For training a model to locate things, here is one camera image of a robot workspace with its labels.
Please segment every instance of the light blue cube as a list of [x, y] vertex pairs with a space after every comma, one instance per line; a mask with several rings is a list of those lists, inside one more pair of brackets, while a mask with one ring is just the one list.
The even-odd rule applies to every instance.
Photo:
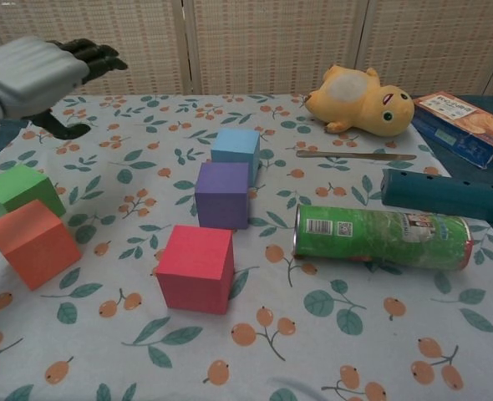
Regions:
[[253, 129], [220, 129], [211, 148], [211, 161], [248, 163], [248, 181], [254, 186], [260, 162], [260, 134]]

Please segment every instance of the green chip can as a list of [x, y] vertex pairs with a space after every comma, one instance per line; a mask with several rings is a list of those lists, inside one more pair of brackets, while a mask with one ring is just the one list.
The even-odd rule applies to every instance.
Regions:
[[297, 208], [295, 256], [459, 270], [467, 266], [472, 248], [470, 228], [456, 216], [305, 205]]

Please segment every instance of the floral tablecloth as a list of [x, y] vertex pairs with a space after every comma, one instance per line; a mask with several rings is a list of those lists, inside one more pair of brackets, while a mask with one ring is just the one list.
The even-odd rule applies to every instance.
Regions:
[[[30, 292], [0, 255], [0, 400], [493, 400], [493, 230], [462, 272], [294, 261], [296, 205], [385, 210], [382, 169], [446, 175], [419, 134], [327, 135], [299, 96], [63, 99], [92, 130], [23, 129], [0, 172], [43, 171], [83, 258]], [[260, 132], [251, 226], [233, 236], [225, 316], [167, 309], [152, 269], [221, 127]], [[416, 160], [298, 159], [297, 149]]]

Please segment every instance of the purple cube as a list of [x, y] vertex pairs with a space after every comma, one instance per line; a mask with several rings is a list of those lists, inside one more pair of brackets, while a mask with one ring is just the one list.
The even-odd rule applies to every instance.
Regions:
[[248, 163], [202, 163], [195, 188], [200, 227], [248, 228]]

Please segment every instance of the yellow plush toy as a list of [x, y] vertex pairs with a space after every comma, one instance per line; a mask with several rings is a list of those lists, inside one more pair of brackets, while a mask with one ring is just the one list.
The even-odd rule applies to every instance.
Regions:
[[374, 69], [365, 73], [333, 65], [323, 75], [323, 85], [305, 98], [306, 109], [327, 123], [330, 134], [350, 127], [377, 136], [404, 132], [414, 117], [414, 102], [393, 85], [380, 86]]

